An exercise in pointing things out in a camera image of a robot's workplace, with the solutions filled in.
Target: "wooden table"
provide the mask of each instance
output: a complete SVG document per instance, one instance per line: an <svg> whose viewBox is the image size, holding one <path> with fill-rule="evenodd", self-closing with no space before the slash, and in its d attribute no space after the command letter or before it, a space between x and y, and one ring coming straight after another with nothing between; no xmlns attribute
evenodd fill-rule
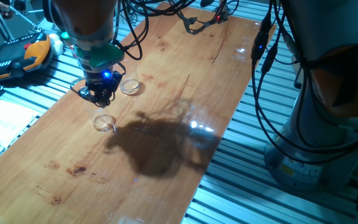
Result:
<svg viewBox="0 0 358 224"><path fill-rule="evenodd" d="M95 131L68 92L1 156L0 223L180 223L248 85L258 30L231 17L191 35L176 16L151 18L141 91L108 108L116 133Z"/></svg>

